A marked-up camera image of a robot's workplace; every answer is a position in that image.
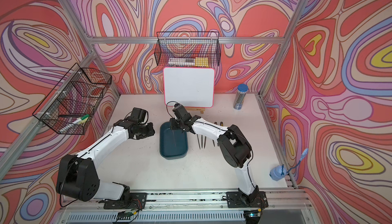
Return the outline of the teal plastic storage box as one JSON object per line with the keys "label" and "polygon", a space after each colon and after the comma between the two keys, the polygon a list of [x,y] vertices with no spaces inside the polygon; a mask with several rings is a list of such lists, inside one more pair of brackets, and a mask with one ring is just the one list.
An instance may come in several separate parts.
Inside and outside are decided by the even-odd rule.
{"label": "teal plastic storage box", "polygon": [[170,122],[165,122],[160,127],[159,151],[163,158],[167,160],[180,159],[188,152],[187,133],[182,130],[175,130],[177,146],[173,144],[172,130]]}

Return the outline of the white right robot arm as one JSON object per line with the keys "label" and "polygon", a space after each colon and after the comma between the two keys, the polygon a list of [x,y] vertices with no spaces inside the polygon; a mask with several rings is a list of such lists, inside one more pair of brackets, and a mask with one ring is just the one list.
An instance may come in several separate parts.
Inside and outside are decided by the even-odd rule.
{"label": "white right robot arm", "polygon": [[246,207],[257,203],[260,198],[259,188],[250,167],[253,150],[239,127],[215,125],[199,116],[194,116],[187,121],[171,118],[170,126],[173,130],[183,130],[217,141],[224,160],[235,168],[239,193],[239,199],[235,202]]}

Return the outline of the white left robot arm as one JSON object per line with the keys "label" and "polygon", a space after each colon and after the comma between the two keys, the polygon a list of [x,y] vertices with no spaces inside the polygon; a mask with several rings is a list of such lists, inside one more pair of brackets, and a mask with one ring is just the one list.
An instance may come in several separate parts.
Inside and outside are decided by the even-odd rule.
{"label": "white left robot arm", "polygon": [[75,155],[65,155],[59,164],[56,192],[80,201],[101,199],[130,202],[127,185],[101,181],[97,169],[114,149],[129,139],[141,140],[155,134],[153,123],[119,120],[109,132]]}

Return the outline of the yellow box in basket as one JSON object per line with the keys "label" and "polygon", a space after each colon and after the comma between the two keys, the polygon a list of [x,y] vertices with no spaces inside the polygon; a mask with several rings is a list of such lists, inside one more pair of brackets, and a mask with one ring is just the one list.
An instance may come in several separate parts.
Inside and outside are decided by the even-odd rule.
{"label": "yellow box in basket", "polygon": [[207,57],[196,57],[195,58],[195,67],[203,67],[203,68],[208,68],[209,65],[209,59]]}

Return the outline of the wooden easel stand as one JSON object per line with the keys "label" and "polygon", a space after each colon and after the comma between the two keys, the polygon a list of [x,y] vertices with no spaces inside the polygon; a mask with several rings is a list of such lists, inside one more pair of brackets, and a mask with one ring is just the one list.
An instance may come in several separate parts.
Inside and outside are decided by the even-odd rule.
{"label": "wooden easel stand", "polygon": [[204,114],[205,108],[197,108],[197,107],[186,107],[188,111],[195,111],[195,112],[200,112],[201,114]]}

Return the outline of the pink framed whiteboard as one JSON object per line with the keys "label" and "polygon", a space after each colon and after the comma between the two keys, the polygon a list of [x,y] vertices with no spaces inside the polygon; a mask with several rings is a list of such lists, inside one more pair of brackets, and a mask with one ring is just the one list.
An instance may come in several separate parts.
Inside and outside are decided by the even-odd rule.
{"label": "pink framed whiteboard", "polygon": [[166,67],[163,70],[165,103],[185,107],[211,108],[215,70],[212,68]]}

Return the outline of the green white marker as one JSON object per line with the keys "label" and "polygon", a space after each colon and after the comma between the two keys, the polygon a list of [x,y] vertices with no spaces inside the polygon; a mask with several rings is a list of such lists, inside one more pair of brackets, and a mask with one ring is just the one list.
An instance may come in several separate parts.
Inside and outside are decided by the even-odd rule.
{"label": "green white marker", "polygon": [[60,129],[59,132],[61,134],[71,134],[71,133],[74,133],[79,127],[81,127],[83,124],[85,124],[88,121],[89,117],[90,116],[88,114],[86,114],[86,115],[84,115],[82,117],[79,117],[78,119],[76,119],[72,123],[66,125],[62,129]]}

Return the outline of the clear pencil tube blue label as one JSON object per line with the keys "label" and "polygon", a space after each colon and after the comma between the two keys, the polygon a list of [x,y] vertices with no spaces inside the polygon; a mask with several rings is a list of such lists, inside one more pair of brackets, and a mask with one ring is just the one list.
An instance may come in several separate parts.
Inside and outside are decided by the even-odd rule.
{"label": "clear pencil tube blue label", "polygon": [[233,104],[233,108],[236,110],[240,110],[243,106],[245,96],[248,92],[248,86],[246,84],[239,84],[237,87],[237,93],[235,97],[235,101]]}

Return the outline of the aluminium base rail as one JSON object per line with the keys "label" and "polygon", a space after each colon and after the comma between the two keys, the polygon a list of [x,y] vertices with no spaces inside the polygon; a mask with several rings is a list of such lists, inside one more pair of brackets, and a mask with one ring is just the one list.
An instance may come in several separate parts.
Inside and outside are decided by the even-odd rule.
{"label": "aluminium base rail", "polygon": [[304,190],[264,188],[263,210],[229,208],[227,189],[142,190],[142,210],[105,209],[97,201],[75,202],[60,209],[53,224],[319,224],[315,207]]}

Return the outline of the aluminium frame post left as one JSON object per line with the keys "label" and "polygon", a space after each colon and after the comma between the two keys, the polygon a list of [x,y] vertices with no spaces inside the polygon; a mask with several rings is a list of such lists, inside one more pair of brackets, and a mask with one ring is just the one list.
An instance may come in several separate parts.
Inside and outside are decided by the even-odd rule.
{"label": "aluminium frame post left", "polygon": [[95,45],[91,42],[90,36],[86,33],[79,17],[77,16],[70,0],[58,0],[64,9],[64,14],[70,19],[76,32],[78,33],[82,43],[87,48],[89,56],[87,60],[80,63],[80,66],[89,66],[89,62],[95,61],[97,67],[106,73],[109,73],[107,67],[105,66],[102,58],[98,55],[95,49]]}

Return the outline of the aluminium frame post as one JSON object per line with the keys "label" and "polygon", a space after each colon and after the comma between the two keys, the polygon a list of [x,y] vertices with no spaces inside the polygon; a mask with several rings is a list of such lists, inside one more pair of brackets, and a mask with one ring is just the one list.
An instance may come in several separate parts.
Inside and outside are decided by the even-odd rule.
{"label": "aluminium frame post", "polygon": [[95,45],[91,42],[90,36],[86,33],[79,17],[77,16],[70,0],[58,0],[64,9],[64,14],[70,19],[76,32],[78,33],[82,43],[87,48],[89,56],[87,60],[80,63],[80,66],[89,66],[89,62],[95,61],[97,67],[106,73],[109,73],[107,67],[105,66],[102,58],[98,55],[95,49]]}
{"label": "aluminium frame post", "polygon": [[286,31],[283,35],[283,42],[279,44],[279,47],[277,49],[276,54],[274,55],[273,60],[271,61],[271,64],[267,70],[267,73],[264,77],[264,80],[262,82],[262,85],[260,87],[260,91],[258,92],[259,98],[262,98],[265,94],[265,92],[268,90],[269,85],[272,82],[273,76],[277,70],[277,67],[280,63],[280,61],[283,58],[283,54],[288,47],[291,37],[295,31],[295,28],[301,19],[302,14],[304,13],[306,6],[308,4],[309,0],[299,0],[297,3],[297,6],[293,12],[292,18],[288,23],[288,26],[286,28]]}

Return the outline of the aluminium frame post right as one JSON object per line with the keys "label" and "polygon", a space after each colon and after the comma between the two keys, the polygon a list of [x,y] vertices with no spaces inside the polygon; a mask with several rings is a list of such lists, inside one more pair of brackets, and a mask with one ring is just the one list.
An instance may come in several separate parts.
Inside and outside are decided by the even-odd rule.
{"label": "aluminium frame post right", "polygon": [[309,0],[299,0],[297,3],[297,6],[293,12],[292,18],[288,23],[288,26],[286,28],[286,31],[283,35],[283,42],[279,44],[279,47],[277,49],[276,54],[274,55],[273,60],[271,61],[271,64],[267,70],[267,73],[264,77],[264,80],[262,82],[262,85],[260,87],[260,91],[258,92],[259,98],[262,98],[265,94],[265,92],[268,90],[269,85],[272,82],[273,76],[277,70],[277,67],[280,63],[280,61],[283,58],[283,54],[288,47],[291,37],[295,31],[295,28],[301,19],[302,14],[304,13],[306,6],[308,4]]}

